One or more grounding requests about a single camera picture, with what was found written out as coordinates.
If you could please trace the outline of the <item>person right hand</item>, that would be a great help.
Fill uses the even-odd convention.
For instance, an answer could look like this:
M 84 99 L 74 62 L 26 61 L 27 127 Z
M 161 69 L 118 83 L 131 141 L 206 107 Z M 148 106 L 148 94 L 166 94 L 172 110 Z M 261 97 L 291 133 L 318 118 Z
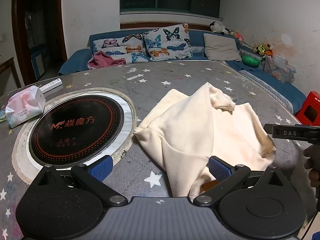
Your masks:
M 305 168 L 309 170 L 311 187 L 319 187 L 319 145 L 311 145 L 303 151 L 307 158 Z

